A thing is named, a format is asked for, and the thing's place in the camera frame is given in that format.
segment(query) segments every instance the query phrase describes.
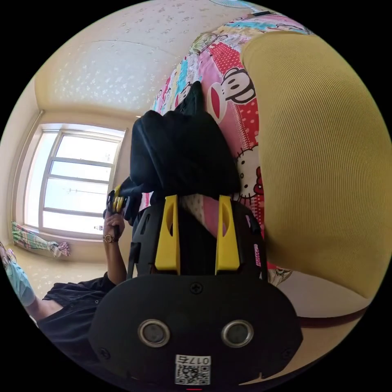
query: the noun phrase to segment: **blue face mask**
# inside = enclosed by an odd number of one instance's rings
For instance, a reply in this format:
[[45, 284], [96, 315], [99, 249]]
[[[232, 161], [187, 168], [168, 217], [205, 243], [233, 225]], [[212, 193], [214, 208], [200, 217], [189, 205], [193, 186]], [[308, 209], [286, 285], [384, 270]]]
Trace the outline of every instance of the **blue face mask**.
[[11, 286], [24, 307], [30, 306], [36, 295], [27, 279], [26, 273], [16, 262], [12, 250], [7, 251], [7, 261], [3, 262]]

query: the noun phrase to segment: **curtain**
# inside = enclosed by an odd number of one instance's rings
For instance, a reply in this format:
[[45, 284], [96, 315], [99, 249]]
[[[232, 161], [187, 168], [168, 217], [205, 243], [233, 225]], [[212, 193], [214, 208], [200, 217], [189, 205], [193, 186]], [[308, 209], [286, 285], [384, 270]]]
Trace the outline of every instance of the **curtain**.
[[66, 242], [58, 244], [54, 241], [45, 241], [16, 222], [12, 222], [12, 237], [15, 245], [25, 249], [48, 250], [54, 257], [69, 256], [71, 254]]

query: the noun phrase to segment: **window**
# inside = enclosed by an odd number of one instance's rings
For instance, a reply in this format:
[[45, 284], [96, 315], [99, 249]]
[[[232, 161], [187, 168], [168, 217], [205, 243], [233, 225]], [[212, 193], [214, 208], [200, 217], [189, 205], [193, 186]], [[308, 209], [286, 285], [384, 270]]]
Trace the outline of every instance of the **window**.
[[24, 195], [24, 224], [49, 234], [101, 236], [124, 134], [76, 124], [42, 124]]

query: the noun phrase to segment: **qr code label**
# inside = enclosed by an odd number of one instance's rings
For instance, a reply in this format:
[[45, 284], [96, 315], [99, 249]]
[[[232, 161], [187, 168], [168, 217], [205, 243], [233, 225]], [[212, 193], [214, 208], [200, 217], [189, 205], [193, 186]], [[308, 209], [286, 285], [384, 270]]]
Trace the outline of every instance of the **qr code label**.
[[176, 380], [179, 385], [210, 385], [211, 357], [176, 355]]

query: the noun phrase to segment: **gold watch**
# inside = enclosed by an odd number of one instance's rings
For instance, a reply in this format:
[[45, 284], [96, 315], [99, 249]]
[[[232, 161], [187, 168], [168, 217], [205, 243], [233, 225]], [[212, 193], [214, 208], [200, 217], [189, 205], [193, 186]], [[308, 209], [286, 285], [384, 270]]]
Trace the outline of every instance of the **gold watch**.
[[107, 234], [106, 236], [103, 236], [103, 240], [105, 241], [105, 243], [107, 244], [111, 244], [112, 242], [118, 242], [118, 239], [115, 239], [113, 236], [111, 236], [110, 234]]

